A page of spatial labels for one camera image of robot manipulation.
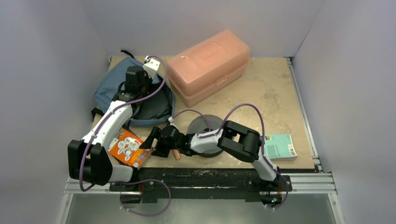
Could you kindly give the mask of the orange illustrated book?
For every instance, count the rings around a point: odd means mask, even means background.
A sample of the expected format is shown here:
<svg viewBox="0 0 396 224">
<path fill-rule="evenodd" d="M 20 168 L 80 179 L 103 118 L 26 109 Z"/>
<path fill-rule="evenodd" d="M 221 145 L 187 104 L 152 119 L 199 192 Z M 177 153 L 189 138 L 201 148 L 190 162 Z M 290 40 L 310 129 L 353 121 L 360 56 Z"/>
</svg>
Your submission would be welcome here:
<svg viewBox="0 0 396 224">
<path fill-rule="evenodd" d="M 121 128 L 110 143 L 108 152 L 121 164 L 140 169 L 152 149 L 142 149 L 143 141 L 131 131 Z"/>
</svg>

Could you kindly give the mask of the blue student backpack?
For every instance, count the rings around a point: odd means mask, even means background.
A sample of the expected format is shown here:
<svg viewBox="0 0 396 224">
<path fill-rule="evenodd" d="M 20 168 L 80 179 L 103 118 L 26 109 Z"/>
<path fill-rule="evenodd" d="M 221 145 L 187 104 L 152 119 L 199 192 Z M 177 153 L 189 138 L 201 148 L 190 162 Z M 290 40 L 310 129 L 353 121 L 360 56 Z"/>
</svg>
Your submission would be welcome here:
<svg viewBox="0 0 396 224">
<path fill-rule="evenodd" d="M 92 109 L 91 113 L 95 115 L 104 115 L 104 111 L 109 109 L 110 103 L 116 93 L 125 90 L 125 81 L 127 68 L 132 66 L 143 66 L 143 63 L 136 60 L 135 57 L 127 50 L 122 53 L 128 57 L 118 62 L 108 74 L 102 79 L 98 89 L 93 97 L 98 108 Z M 124 127 L 153 127 L 165 123 L 169 117 L 174 115 L 176 100 L 171 88 L 164 84 L 157 94 L 149 99 L 133 105 L 133 115 L 130 117 Z"/>
</svg>

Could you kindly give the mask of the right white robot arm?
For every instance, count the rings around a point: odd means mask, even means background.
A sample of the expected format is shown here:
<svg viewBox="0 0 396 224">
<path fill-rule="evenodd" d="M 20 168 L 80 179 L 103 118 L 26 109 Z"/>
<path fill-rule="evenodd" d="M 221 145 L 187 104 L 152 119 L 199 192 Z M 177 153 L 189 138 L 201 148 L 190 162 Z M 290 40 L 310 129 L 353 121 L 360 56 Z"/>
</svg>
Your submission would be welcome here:
<svg viewBox="0 0 396 224">
<path fill-rule="evenodd" d="M 207 133 L 181 133 L 175 125 L 160 129 L 153 127 L 141 144 L 141 149 L 153 148 L 153 156 L 166 158 L 170 150 L 186 156 L 202 155 L 208 151 L 224 151 L 234 158 L 251 163 L 266 189 L 280 185 L 280 170 L 266 155 L 264 138 L 255 130 L 233 121 Z"/>
</svg>

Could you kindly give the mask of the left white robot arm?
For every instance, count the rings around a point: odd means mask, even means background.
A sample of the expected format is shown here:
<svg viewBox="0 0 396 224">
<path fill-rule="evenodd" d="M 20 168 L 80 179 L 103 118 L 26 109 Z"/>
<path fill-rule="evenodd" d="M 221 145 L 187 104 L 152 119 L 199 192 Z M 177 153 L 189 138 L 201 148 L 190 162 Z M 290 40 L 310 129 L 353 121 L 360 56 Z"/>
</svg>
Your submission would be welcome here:
<svg viewBox="0 0 396 224">
<path fill-rule="evenodd" d="M 128 67 L 125 81 L 118 86 L 101 120 L 82 139 L 68 144 L 69 175 L 79 181 L 83 192 L 94 185 L 103 186 L 109 182 L 121 182 L 128 191 L 138 188 L 139 178 L 133 174 L 133 168 L 112 163 L 108 149 L 117 132 L 132 117 L 136 106 L 163 87 L 164 82 L 161 82 L 154 92 L 149 92 L 159 65 L 155 62 L 153 65 L 146 63 Z"/>
</svg>

